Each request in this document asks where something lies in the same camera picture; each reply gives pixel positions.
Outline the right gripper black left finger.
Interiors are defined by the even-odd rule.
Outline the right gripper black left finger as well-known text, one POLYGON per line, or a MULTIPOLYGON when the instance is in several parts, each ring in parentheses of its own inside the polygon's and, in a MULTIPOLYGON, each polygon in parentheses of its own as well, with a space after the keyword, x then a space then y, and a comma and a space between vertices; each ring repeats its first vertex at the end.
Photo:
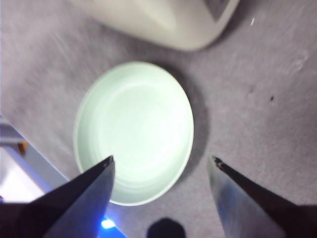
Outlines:
POLYGON ((2 238, 96 238, 114 184, 109 156, 29 203, 1 203, 2 238))

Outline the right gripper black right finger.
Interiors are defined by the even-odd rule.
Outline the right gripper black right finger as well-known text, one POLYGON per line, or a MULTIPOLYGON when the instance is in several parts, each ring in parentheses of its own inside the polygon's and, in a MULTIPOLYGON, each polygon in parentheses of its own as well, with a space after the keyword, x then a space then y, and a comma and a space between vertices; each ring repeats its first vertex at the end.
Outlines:
POLYGON ((315 238, 316 205, 295 203, 258 185, 212 156, 211 194, 227 238, 315 238))

